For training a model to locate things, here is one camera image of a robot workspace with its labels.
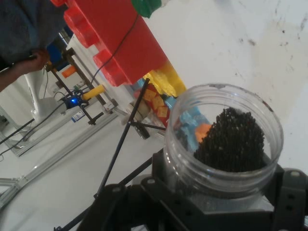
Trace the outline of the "person's bare hand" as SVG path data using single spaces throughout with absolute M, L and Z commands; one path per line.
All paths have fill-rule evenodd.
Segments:
M 47 50 L 34 50 L 30 58 L 15 63 L 13 68 L 21 75 L 24 75 L 41 70 L 48 61 L 49 53 Z

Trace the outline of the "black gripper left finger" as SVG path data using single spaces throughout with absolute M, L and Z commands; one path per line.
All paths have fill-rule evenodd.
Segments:
M 129 231 L 145 225 L 149 231 L 200 231 L 204 214 L 161 180 L 163 151 L 152 157 L 152 175 L 140 184 L 105 186 L 86 213 L 81 231 Z

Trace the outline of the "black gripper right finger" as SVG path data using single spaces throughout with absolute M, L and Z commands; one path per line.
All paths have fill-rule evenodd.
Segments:
M 274 207 L 272 231 L 308 229 L 308 176 L 303 171 L 278 165 L 264 195 Z

